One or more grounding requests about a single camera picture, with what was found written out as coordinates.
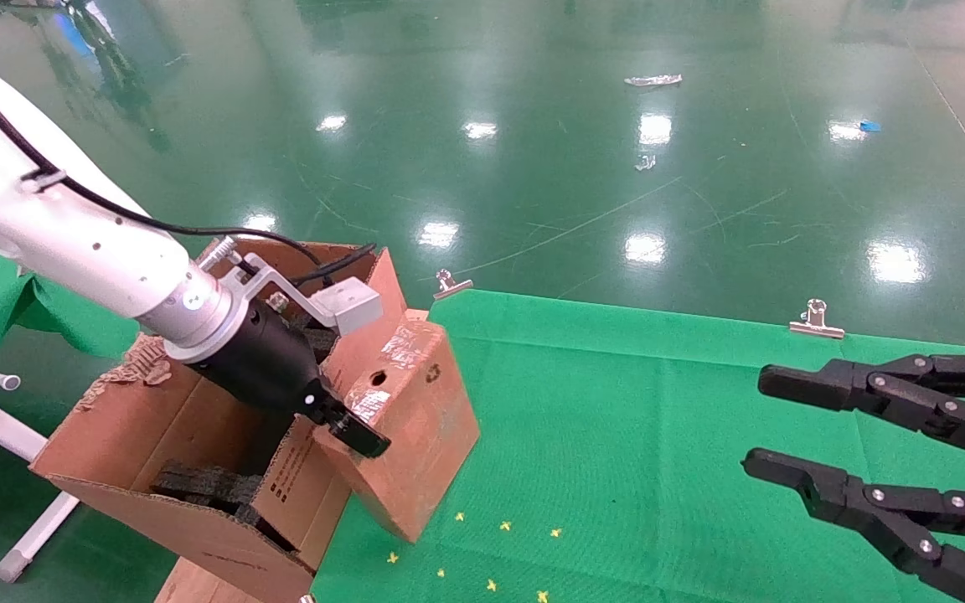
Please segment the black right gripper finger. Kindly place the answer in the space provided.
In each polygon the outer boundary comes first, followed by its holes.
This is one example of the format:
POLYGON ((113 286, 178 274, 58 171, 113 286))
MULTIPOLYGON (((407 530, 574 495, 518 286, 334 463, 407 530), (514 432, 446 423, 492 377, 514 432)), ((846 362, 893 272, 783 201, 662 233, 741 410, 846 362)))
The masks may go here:
POLYGON ((811 518, 857 532, 897 571, 965 602, 965 550, 934 537, 965 537, 965 492, 866 483, 780 451, 753 449, 747 476, 793 490, 811 518))
POLYGON ((831 411, 861 411, 965 450, 965 355, 920 355, 880 365, 831 359, 816 371, 762 367, 759 392, 831 411))

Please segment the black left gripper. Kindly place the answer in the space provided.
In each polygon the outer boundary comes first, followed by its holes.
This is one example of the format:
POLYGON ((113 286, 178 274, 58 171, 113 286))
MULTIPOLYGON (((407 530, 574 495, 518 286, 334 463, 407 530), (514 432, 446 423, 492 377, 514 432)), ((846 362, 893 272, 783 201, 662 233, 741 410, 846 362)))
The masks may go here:
POLYGON ((264 302, 252 299, 238 331, 222 348, 188 367, 238 401, 305 415, 365 458, 378 458, 390 438, 348 405, 324 381, 324 363, 338 334, 317 321, 297 321, 297 332, 264 302))

